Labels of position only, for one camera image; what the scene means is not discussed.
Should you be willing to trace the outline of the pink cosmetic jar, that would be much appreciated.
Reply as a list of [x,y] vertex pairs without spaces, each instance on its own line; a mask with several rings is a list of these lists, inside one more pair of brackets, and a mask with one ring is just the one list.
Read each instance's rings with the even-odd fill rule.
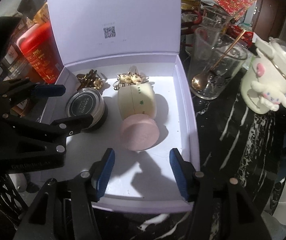
[[130,151],[142,151],[152,147],[159,139],[156,122],[146,114],[135,114],[123,120],[120,142]]

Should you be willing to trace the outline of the dark bow hair clip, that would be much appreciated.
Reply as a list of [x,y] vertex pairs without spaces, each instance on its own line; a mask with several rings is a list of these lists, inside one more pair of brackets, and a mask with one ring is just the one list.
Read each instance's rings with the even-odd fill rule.
[[76,77],[80,82],[77,90],[84,88],[93,88],[99,90],[104,85],[104,81],[97,74],[97,70],[91,69],[87,74],[77,74]]

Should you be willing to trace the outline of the cream white cosmetic jar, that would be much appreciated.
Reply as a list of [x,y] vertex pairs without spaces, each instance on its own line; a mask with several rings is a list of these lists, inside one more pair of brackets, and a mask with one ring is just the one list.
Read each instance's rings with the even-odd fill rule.
[[155,119],[155,92],[150,83],[130,85],[118,90],[118,107],[122,120],[135,114],[146,114]]

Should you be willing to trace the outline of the bear charm hair clip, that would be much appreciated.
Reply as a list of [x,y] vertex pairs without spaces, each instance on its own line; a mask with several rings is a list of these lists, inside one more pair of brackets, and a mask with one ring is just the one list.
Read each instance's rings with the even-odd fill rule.
[[148,80],[149,77],[144,74],[140,74],[136,66],[131,66],[129,71],[126,73],[117,75],[117,80],[114,82],[113,88],[114,90],[119,90],[122,87],[146,83]]

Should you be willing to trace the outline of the red tea tin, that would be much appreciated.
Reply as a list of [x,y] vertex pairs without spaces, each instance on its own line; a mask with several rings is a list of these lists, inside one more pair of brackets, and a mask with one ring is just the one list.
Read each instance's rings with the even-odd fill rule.
[[63,63],[59,56],[50,22],[35,24],[26,31],[16,44],[29,64],[48,84],[57,81]]

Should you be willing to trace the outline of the oatmeal black gold bag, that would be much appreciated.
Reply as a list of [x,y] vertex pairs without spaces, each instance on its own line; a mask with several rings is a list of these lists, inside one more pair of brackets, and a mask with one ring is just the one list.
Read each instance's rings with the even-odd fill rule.
[[28,28],[50,21],[47,0],[21,0],[17,11],[22,14]]

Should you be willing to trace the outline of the white open gift box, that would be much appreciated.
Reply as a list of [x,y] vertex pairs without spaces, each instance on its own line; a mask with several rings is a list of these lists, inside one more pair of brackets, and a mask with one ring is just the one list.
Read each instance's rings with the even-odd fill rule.
[[180,0],[48,0],[50,22],[66,88],[49,99],[41,121],[49,124],[98,100],[78,91],[78,74],[94,70],[104,79],[100,98],[107,119],[95,131],[67,139],[65,164],[35,172],[74,178],[100,160],[107,148],[115,164],[95,207],[131,213],[180,213],[192,206],[181,196],[170,166],[176,148],[199,167],[198,133],[191,94],[179,58]]

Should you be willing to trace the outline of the clear glass with spoon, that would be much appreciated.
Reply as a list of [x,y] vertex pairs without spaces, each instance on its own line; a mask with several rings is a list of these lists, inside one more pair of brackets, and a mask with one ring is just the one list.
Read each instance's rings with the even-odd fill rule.
[[216,99],[246,60],[247,50],[235,38],[215,29],[196,29],[187,73],[191,92],[205,100]]

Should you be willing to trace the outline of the cinnamoroll white mug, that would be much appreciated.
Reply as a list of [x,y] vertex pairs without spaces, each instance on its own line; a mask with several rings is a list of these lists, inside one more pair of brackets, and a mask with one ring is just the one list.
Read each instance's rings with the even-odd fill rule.
[[256,38],[257,57],[242,78],[240,92],[249,109],[257,114],[286,108],[286,42]]

